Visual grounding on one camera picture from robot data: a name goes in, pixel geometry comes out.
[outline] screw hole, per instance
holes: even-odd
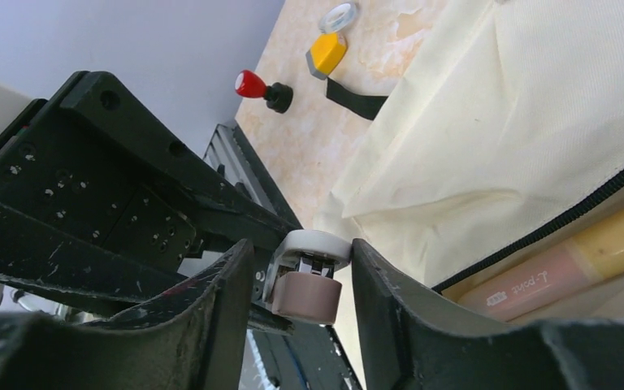
[[[46,202],[51,202],[51,200],[54,199],[54,190],[45,189],[44,194],[42,196],[44,197],[44,200]]]
[[[54,213],[51,214],[49,218],[49,220],[51,221],[53,225],[62,225],[65,219],[66,219],[65,210],[55,211]]]
[[[20,148],[18,149],[18,153],[20,153],[20,157],[24,157],[27,160],[31,160],[32,158],[34,158],[34,155],[36,152],[37,150],[35,149],[34,145],[28,142],[22,144]]]
[[[102,103],[102,107],[108,111],[113,111],[120,106],[120,97],[113,91],[102,92],[99,101]]]
[[[67,184],[71,181],[72,173],[68,169],[59,169],[56,171],[56,180],[59,183]]]
[[[128,228],[130,228],[135,222],[137,221],[137,215],[133,215],[129,220],[128,220],[128,224],[126,225]]]
[[[168,146],[168,151],[173,155],[173,157],[184,157],[188,153],[188,146],[185,146],[183,142],[173,141]]]
[[[111,203],[111,206],[106,210],[107,215],[114,215],[118,211],[118,205],[115,203]]]
[[[4,181],[12,181],[16,177],[18,177],[18,175],[20,174],[22,170],[23,168],[21,168],[19,165],[11,165],[9,167],[4,167],[1,170],[2,177]]]

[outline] canvas bag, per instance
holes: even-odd
[[[364,238],[457,299],[620,210],[622,181],[624,2],[452,0],[313,228]],[[620,190],[601,191],[616,183]],[[588,200],[573,223],[483,266]],[[344,282],[336,328],[360,371],[349,272],[336,278]],[[617,299],[611,315],[620,316],[622,291],[624,277],[590,295]],[[561,314],[605,315],[598,296]]]

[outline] black knob base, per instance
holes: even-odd
[[[283,114],[288,110],[293,101],[293,89],[281,83],[274,83],[266,87],[264,99],[267,107],[279,114]]]

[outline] pink lipstick tube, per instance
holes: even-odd
[[[624,210],[466,293],[458,304],[508,321],[624,272]]]

